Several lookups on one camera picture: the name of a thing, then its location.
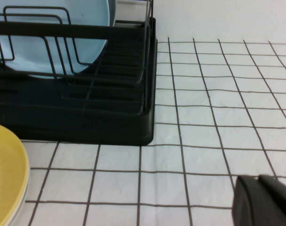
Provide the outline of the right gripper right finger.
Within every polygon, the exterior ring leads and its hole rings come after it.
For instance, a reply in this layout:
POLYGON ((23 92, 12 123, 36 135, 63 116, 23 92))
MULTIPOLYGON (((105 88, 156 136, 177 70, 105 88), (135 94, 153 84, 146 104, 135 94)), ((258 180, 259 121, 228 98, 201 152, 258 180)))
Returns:
POLYGON ((269 175, 260 175, 258 180, 286 216, 286 185, 269 175))

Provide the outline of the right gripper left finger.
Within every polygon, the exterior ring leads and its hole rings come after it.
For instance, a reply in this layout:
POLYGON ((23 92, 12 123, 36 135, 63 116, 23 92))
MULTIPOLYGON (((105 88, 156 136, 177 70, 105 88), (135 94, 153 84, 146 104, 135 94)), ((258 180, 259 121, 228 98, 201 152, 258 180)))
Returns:
POLYGON ((286 226, 285 214, 251 176, 237 178, 232 218, 235 226, 286 226))

